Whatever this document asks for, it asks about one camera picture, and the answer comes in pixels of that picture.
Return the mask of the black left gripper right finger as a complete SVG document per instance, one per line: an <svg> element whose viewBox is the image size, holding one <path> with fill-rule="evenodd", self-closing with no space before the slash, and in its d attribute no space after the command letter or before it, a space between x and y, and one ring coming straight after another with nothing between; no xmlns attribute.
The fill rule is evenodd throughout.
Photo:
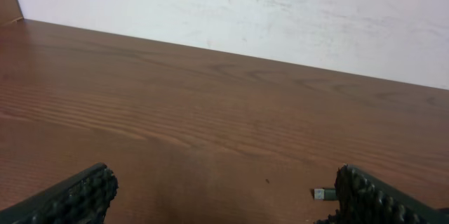
<svg viewBox="0 0 449 224"><path fill-rule="evenodd" d="M321 224L448 224L447 208L433 209L350 164L337 170L334 187L316 188L314 199L339 202Z"/></svg>

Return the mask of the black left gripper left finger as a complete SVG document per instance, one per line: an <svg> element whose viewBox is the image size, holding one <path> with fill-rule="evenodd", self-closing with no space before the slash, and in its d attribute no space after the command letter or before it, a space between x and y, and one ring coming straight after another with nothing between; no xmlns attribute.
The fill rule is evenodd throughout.
<svg viewBox="0 0 449 224"><path fill-rule="evenodd" d="M97 163L68 179L1 211L5 224L103 224L118 180Z"/></svg>

